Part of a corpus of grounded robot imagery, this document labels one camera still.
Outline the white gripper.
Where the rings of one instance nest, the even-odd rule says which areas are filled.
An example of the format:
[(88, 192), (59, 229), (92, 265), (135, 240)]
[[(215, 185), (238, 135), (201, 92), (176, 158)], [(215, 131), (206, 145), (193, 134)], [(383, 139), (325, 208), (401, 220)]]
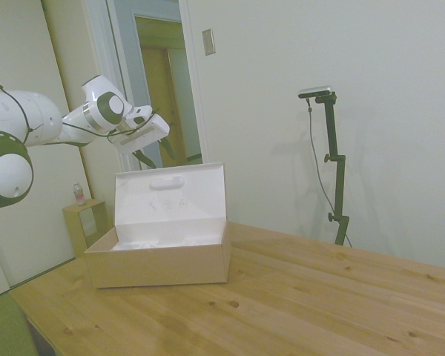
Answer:
[(120, 154), (129, 155), (133, 153), (134, 157), (141, 163), (144, 163), (149, 168), (155, 168), (155, 163), (144, 155), (142, 149), (159, 141), (167, 155), (170, 158), (174, 158), (174, 150), (166, 137), (169, 133), (170, 126), (160, 115), (155, 114), (141, 128), (134, 129), (133, 133), (120, 133), (113, 136), (111, 137), (111, 142)]

